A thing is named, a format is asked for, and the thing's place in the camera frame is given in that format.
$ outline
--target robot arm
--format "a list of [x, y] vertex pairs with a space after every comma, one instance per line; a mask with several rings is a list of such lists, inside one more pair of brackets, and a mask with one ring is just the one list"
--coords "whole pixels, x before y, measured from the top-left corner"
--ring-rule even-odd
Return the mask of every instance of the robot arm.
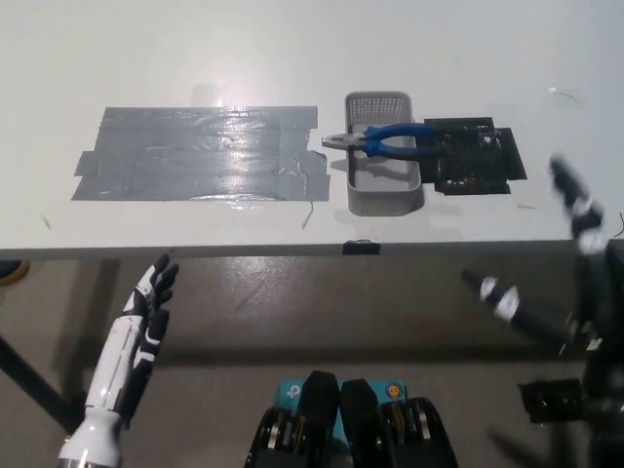
[[58, 456], [58, 468], [118, 468], [119, 435], [129, 427], [167, 331], [177, 265], [163, 255], [130, 294], [104, 343], [87, 396], [85, 419]]
[[520, 299], [495, 278], [465, 271], [464, 279], [494, 309], [494, 315], [542, 341], [586, 351], [582, 385], [578, 380], [539, 381], [524, 385], [531, 420], [582, 418], [592, 432], [591, 466], [624, 464], [624, 265], [603, 229], [603, 211], [592, 201], [560, 156], [551, 160], [555, 188], [563, 198], [577, 247], [576, 286], [580, 307], [565, 325], [551, 310]]

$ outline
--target gray duct tape patch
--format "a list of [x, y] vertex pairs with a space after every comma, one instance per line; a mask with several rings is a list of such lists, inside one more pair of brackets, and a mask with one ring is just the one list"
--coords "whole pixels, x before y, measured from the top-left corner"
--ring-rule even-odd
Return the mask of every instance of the gray duct tape patch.
[[316, 107], [107, 108], [74, 200], [327, 201]]

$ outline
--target white plastic basket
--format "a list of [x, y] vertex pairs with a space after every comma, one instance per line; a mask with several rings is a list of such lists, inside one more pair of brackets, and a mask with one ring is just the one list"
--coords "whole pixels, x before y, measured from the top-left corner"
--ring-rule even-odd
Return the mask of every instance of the white plastic basket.
[[[347, 132], [412, 121], [411, 99], [405, 93], [351, 93], [345, 101]], [[384, 140], [393, 146], [415, 146], [413, 136]], [[349, 210], [359, 216], [401, 216], [424, 205], [418, 163], [396, 161], [362, 151], [347, 153]]]

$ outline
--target pliers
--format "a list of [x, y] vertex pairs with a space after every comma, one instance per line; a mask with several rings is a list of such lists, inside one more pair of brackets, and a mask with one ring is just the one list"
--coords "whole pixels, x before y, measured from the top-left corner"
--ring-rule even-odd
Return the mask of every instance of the pliers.
[[427, 156], [449, 156], [449, 149], [443, 146], [400, 147], [382, 143], [390, 137], [435, 137], [452, 133], [427, 124], [394, 124], [386, 127], [368, 127], [363, 133], [324, 136], [322, 144], [326, 148], [358, 149], [367, 156], [382, 156], [400, 161], [416, 161]]

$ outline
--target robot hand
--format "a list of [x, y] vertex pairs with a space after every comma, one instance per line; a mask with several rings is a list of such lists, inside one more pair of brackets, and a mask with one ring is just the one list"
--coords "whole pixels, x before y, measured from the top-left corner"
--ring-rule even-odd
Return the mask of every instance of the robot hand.
[[58, 456], [58, 468], [118, 468], [119, 434], [129, 427], [167, 331], [177, 265], [163, 255], [130, 294], [104, 343], [89, 388], [85, 419]]

